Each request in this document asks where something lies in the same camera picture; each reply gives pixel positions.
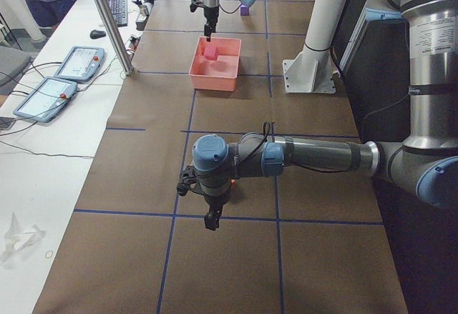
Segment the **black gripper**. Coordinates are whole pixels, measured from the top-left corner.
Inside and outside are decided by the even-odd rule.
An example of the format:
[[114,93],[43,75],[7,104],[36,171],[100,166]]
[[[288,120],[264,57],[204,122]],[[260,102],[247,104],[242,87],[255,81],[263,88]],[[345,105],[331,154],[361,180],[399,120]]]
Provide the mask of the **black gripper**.
[[216,32],[216,26],[218,22],[218,6],[204,8],[204,16],[207,20],[204,25],[204,35],[206,41],[211,41],[211,34]]
[[209,205],[209,212],[204,216],[205,228],[208,230],[218,229],[220,227],[220,217],[223,213],[223,207],[229,202],[230,194],[220,196],[206,195],[204,199]]

